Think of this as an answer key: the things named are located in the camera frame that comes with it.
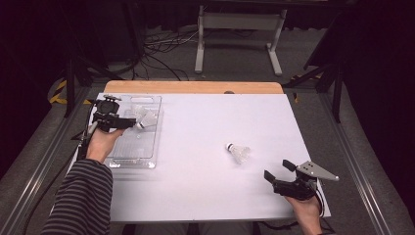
finger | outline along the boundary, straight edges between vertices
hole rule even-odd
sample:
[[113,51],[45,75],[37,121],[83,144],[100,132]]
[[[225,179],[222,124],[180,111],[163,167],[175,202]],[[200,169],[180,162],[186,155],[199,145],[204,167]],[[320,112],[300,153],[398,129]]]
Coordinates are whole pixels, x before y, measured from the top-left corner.
[[124,131],[125,131],[125,129],[117,129],[117,130],[115,130],[114,132],[112,132],[112,134],[113,134],[115,137],[119,137],[119,136],[121,136],[121,135],[122,135],[122,133],[124,133]]
[[294,199],[294,198],[292,198],[292,197],[287,197],[287,196],[284,196],[284,198],[289,202],[289,203],[292,203],[292,202],[295,202],[296,201],[296,199]]

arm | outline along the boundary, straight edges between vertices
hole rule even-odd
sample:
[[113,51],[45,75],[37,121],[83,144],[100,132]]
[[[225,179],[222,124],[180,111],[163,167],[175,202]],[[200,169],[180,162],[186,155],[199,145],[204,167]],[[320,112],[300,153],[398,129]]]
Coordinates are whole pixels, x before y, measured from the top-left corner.
[[303,234],[322,234],[320,225],[320,204],[315,196],[304,201],[290,197],[285,198],[291,206],[293,206],[296,219],[299,222]]
[[85,160],[73,164],[55,200],[42,234],[108,234],[113,175],[103,165],[122,130],[97,129]]

black cable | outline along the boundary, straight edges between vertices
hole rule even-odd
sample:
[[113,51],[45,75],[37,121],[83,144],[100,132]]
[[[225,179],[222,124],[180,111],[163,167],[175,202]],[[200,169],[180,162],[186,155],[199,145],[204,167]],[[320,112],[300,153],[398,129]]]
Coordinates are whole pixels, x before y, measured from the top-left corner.
[[[83,133],[83,135],[85,135],[88,131],[88,126],[89,126],[89,119],[91,117],[92,114],[92,110],[95,106],[95,104],[97,103],[97,100],[92,102],[92,104],[89,106],[89,110],[88,110],[88,114],[87,114],[87,118],[86,118],[86,124],[85,124],[85,129],[81,132],[79,132],[78,134],[76,134],[75,136],[71,137],[71,139],[75,139],[75,137],[79,136],[80,134]],[[52,186],[52,184],[55,182],[55,180],[58,178],[59,175],[61,175],[62,171],[65,169],[65,167],[67,166],[67,164],[70,162],[70,160],[72,159],[73,155],[76,153],[76,150],[78,149],[78,146],[76,146],[76,148],[73,150],[73,152],[70,154],[69,158],[67,159],[67,161],[65,162],[65,164],[61,167],[61,169],[58,171],[58,173],[54,176],[54,178],[52,179],[52,181],[48,184],[48,186],[46,186],[46,189],[43,191],[43,193],[40,195],[39,199],[37,200],[36,204],[33,206],[33,209],[31,210],[30,214],[27,216],[27,220],[24,224],[24,228],[23,228],[23,235],[26,233],[28,225],[30,223],[31,217],[33,216],[34,212],[36,211],[37,207],[39,206],[40,202],[42,201],[43,197],[45,197],[46,193],[49,191],[50,187]]]
[[158,61],[160,64],[162,64],[162,65],[164,65],[168,70],[170,70],[173,74],[174,74],[174,76],[176,76],[177,77],[177,79],[179,80],[179,81],[181,81],[181,79],[180,79],[180,77],[177,75],[177,73],[174,71],[174,70],[172,70],[168,65],[166,65],[163,61],[161,61],[161,60],[159,60],[159,59],[157,59],[156,57],[154,57],[154,56],[151,56],[151,55],[147,55],[148,57],[150,57],[150,58],[152,58],[152,59],[154,59],[154,60],[156,60],[156,61]]
[[297,221],[292,222],[290,224],[281,225],[281,226],[272,226],[264,221],[260,221],[259,223],[265,225],[267,228],[272,229],[272,230],[291,230],[292,227],[299,225]]
[[58,176],[61,175],[62,171],[65,169],[65,167],[67,166],[67,164],[72,159],[73,155],[76,153],[76,150],[77,150],[77,146],[76,146],[75,150],[70,154],[69,158],[67,159],[67,161],[65,162],[65,164],[61,167],[61,169],[59,170],[59,172],[55,175],[55,177],[48,184],[48,186],[46,186],[46,189],[43,191],[43,193],[40,195],[39,199],[37,200],[36,204],[33,206],[33,209],[31,210],[30,214],[27,216],[26,222],[24,224],[23,235],[26,234],[26,231],[27,231],[28,225],[30,223],[31,217],[33,216],[33,214],[36,211],[37,207],[39,206],[40,202],[42,202],[43,197],[45,197],[46,193],[49,191],[50,187],[53,185],[53,183],[58,178]]
[[132,67],[132,77],[131,80],[135,79],[135,67]]
[[148,67],[150,67],[150,68],[153,68],[153,69],[157,69],[157,70],[171,70],[171,71],[181,71],[185,76],[186,76],[186,79],[187,80],[190,80],[189,79],[189,76],[187,75],[187,73],[186,73],[186,71],[184,71],[184,70],[178,70],[178,69],[165,69],[165,68],[159,68],[159,67],[154,67],[154,66],[151,66],[151,65],[149,65],[149,64],[147,64],[147,63],[145,63],[145,62],[141,62],[142,63],[142,65],[144,64],[144,65],[146,65],[146,66],[148,66]]
[[144,70],[146,71],[147,80],[150,80],[150,77],[149,77],[149,72],[147,71],[147,68],[143,65],[143,61],[141,61],[140,63],[141,63],[141,66],[142,66],[142,67],[144,68]]
[[[119,70],[109,70],[109,72],[115,74],[115,75],[120,75],[123,74],[125,72],[128,72],[131,70],[131,68],[134,68],[136,65],[138,64],[138,60],[133,60],[132,64],[129,66],[126,66],[125,68],[119,69]],[[88,71],[89,73],[91,73],[92,76],[94,77],[107,77],[106,75],[97,72],[97,71]]]
[[73,135],[70,140],[81,140],[82,137],[80,137],[81,135],[83,135],[84,130],[80,131],[79,133]]
[[330,225],[330,223],[324,218],[324,211],[326,210],[326,206],[325,206],[325,203],[324,203],[324,200],[323,200],[323,195],[321,195],[321,192],[318,188],[317,188],[316,192],[317,193],[316,193],[315,196],[317,197],[318,203],[321,206],[321,213],[320,213],[321,220],[323,220],[326,223],[326,225],[329,226],[327,228],[327,227],[324,227],[323,225],[320,225],[321,229],[323,229],[325,231],[329,231],[331,233],[336,233],[336,231],[333,229],[333,227]]
[[183,40],[183,38],[184,37],[186,37],[187,35],[189,35],[189,34],[195,34],[197,32],[197,30],[191,30],[191,31],[186,31],[186,32],[184,32],[184,34],[182,34],[181,35],[181,38],[180,38],[180,33],[179,32],[177,32],[177,35],[174,35],[174,36],[171,36],[171,37],[169,37],[169,35],[171,34],[171,33],[168,33],[168,36],[166,36],[166,37],[164,37],[164,38],[159,38],[159,39],[157,39],[157,40],[152,40],[152,38],[150,39],[151,41],[148,41],[148,42],[145,42],[145,44],[147,43],[147,44],[156,44],[156,43],[158,43],[158,42],[163,42],[163,41],[167,41],[167,40],[169,40],[169,41],[174,41],[174,39],[176,39],[176,41],[177,41],[177,39],[179,39],[179,40]]
[[157,37],[158,39],[160,39],[159,38],[159,35],[163,35],[163,34],[167,34],[167,36],[164,38],[164,39],[166,39],[166,38],[168,38],[168,36],[171,34],[171,32],[170,31],[165,31],[165,32],[158,32],[158,33],[153,33],[153,34],[149,34],[149,35],[145,35],[145,37],[147,38],[147,37]]
[[152,46],[144,46],[144,49],[147,49],[150,52],[146,52],[146,55],[154,55],[161,51],[161,45],[152,45]]
[[190,34],[194,35],[195,33],[196,33],[196,31],[187,31],[184,34],[180,35],[180,33],[178,32],[177,35],[174,36],[174,37],[170,37],[170,38],[166,37],[164,39],[147,42],[147,43],[145,43],[145,48],[147,48],[147,49],[149,49],[153,52],[167,53],[167,52],[170,52],[170,51],[174,50],[178,46],[189,42],[191,37],[188,38],[187,40],[185,38],[188,37],[188,35],[190,35]]

table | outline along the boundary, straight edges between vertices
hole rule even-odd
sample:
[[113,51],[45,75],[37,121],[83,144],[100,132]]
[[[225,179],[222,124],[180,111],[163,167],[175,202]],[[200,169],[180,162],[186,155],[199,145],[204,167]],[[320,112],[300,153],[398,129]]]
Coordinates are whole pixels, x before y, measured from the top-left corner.
[[[221,94],[234,91],[233,95]],[[266,220],[293,217],[263,179],[295,176],[282,160],[309,160],[281,86],[271,82],[111,81],[106,94],[162,96],[164,111],[154,169],[113,168],[114,222]],[[236,164],[226,142],[247,145]]]

metal stand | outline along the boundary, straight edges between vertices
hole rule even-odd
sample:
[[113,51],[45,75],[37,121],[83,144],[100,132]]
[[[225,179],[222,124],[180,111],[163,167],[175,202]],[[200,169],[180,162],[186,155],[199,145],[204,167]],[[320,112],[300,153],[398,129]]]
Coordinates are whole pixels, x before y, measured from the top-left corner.
[[267,51],[272,63],[275,75],[282,75],[280,63],[278,62],[275,49],[284,25],[287,10],[282,10],[280,15],[258,15],[258,14],[222,14],[205,13],[204,6],[199,9],[199,41],[196,55],[195,73],[202,73],[204,64],[204,30],[205,28],[232,28],[232,29],[256,29],[274,30],[272,43],[267,43]]

